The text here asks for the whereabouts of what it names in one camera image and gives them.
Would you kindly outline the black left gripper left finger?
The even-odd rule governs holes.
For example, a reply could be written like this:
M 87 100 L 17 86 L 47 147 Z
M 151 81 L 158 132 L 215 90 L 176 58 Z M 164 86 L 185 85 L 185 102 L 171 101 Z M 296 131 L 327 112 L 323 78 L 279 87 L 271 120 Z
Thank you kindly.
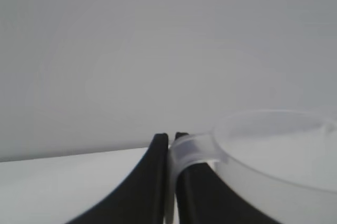
M 163 223 L 168 143 L 166 133 L 155 134 L 117 188 L 69 223 Z

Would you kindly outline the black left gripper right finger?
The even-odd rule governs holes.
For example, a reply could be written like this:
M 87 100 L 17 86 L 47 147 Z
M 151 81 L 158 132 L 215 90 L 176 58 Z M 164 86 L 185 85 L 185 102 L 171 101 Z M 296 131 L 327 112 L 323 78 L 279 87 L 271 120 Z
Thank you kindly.
M 179 223 L 277 223 L 239 197 L 207 163 L 183 170 L 176 183 Z

